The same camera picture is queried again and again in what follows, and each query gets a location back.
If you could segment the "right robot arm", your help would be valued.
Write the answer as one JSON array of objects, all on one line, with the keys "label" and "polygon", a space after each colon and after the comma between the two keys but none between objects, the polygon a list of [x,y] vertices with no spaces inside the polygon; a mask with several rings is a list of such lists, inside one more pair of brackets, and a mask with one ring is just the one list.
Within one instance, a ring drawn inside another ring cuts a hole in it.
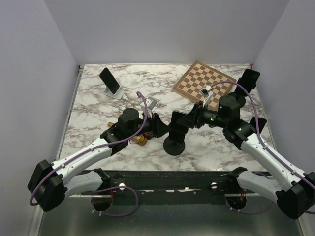
[{"label": "right robot arm", "polygon": [[245,168],[232,171],[227,189],[233,193],[246,189],[273,202],[291,219],[298,219],[315,204],[315,174],[307,174],[277,153],[259,135],[259,124],[240,118],[241,105],[236,98],[225,95],[219,99],[218,111],[195,103],[193,109],[177,120],[187,128],[210,127],[223,129],[225,138],[239,150],[257,160],[273,177],[267,179]]}]

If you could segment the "black folding phone stand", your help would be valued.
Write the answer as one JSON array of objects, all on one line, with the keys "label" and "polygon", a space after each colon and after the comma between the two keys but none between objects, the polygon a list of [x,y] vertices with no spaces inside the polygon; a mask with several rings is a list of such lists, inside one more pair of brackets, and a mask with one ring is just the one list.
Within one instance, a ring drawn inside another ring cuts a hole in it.
[{"label": "black folding phone stand", "polygon": [[[259,133],[261,134],[264,126],[266,125],[267,123],[267,119],[265,118],[258,118],[258,128],[259,128]],[[256,118],[255,117],[252,117],[251,120],[250,120],[250,125],[256,129]]]}]

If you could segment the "black round-base phone stand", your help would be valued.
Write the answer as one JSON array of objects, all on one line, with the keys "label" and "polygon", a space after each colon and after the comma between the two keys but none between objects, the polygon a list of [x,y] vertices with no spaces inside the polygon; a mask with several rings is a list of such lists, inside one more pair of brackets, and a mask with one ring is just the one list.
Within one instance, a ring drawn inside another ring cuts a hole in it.
[{"label": "black round-base phone stand", "polygon": [[163,142],[163,148],[167,154],[177,156],[183,153],[186,147],[185,136],[187,131],[185,127],[169,125],[168,137]]}]

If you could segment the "black back round-base stand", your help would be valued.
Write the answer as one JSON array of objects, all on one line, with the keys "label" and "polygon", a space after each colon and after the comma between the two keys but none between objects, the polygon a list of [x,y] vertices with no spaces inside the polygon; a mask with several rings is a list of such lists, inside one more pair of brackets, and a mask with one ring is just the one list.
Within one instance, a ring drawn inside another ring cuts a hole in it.
[{"label": "black back round-base stand", "polygon": [[230,92],[228,95],[233,96],[241,108],[244,107],[247,94],[240,87],[237,86],[234,92]]}]

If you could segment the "black phone on silver stand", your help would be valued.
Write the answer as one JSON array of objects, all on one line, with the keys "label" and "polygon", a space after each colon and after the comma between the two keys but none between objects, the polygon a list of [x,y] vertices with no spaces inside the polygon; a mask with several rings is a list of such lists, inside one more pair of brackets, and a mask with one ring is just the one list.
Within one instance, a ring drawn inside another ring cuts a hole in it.
[{"label": "black phone on silver stand", "polygon": [[120,88],[119,83],[107,67],[102,70],[99,77],[112,93],[115,93]]}]

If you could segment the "black front table rail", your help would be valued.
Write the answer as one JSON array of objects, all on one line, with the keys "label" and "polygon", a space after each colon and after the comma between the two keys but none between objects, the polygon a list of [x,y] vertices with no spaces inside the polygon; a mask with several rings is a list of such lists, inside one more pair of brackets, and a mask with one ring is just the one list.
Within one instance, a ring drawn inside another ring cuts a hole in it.
[{"label": "black front table rail", "polygon": [[110,204],[121,206],[139,205],[186,205],[230,203],[243,209],[252,191],[242,190],[231,172],[185,172],[185,171],[105,171],[85,170],[79,177],[100,179],[99,190],[123,183],[130,190],[110,190],[92,194],[98,209]]}]

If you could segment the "teal smartphone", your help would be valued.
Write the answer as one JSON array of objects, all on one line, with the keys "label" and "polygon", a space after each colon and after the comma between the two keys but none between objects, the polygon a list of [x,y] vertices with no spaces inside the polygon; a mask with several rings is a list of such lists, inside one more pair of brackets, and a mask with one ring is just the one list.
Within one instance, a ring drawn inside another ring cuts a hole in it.
[{"label": "teal smartphone", "polygon": [[189,128],[177,123],[177,121],[185,115],[186,113],[173,111],[169,124],[169,140],[181,144],[184,143],[185,135],[188,133]]}]

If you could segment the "silver phone stand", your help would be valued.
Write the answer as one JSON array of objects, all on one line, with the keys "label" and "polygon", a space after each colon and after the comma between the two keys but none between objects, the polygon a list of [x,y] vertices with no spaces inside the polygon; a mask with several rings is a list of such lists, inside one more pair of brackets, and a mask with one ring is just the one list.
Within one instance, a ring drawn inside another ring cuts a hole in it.
[{"label": "silver phone stand", "polygon": [[125,92],[121,88],[119,88],[115,93],[112,93],[108,87],[105,87],[105,91],[104,91],[104,94],[106,96],[117,99],[117,100],[120,100],[123,97],[124,93]]}]

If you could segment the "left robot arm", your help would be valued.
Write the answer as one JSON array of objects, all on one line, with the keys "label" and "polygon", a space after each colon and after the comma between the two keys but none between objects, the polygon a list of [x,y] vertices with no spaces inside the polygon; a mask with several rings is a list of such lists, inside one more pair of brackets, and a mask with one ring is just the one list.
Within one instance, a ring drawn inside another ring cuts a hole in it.
[{"label": "left robot arm", "polygon": [[127,147],[134,136],[145,133],[159,138],[168,133],[168,126],[157,113],[140,118],[136,109],[127,108],[112,127],[81,151],[52,163],[39,162],[28,183],[30,204],[50,211],[72,195],[94,191],[106,193],[110,180],[104,171],[96,169],[86,174],[83,171]]}]

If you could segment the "black phone on back stand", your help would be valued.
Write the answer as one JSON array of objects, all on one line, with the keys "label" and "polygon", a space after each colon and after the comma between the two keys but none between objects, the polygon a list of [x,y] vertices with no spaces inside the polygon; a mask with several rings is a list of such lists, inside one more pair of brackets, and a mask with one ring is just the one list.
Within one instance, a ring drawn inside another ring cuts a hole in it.
[{"label": "black phone on back stand", "polygon": [[260,76],[258,71],[252,69],[246,69],[238,79],[237,84],[241,85],[248,93],[251,92],[252,89],[256,87],[256,82]]}]

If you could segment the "wooden chessboard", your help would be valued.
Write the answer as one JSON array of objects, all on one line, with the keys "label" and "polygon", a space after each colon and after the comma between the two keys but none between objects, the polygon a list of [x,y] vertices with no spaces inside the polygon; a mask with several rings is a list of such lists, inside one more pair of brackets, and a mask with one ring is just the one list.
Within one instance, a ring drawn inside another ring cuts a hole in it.
[{"label": "wooden chessboard", "polygon": [[[204,97],[200,93],[203,87],[210,86],[220,81],[236,82],[237,80],[206,64],[195,61],[175,84],[173,91],[195,103],[204,100]],[[232,87],[233,84],[230,83],[215,86],[212,90],[214,95],[208,104],[208,109],[216,111],[218,109],[219,99],[229,94]]]}]

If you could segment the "black red knob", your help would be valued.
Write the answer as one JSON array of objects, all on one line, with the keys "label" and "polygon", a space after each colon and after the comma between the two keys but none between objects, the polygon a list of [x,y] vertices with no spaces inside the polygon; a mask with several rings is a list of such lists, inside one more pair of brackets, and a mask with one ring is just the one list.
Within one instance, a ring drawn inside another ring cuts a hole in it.
[{"label": "black red knob", "polygon": [[147,140],[150,140],[154,137],[153,133],[152,132],[146,132],[143,134],[143,136],[147,139]]}]

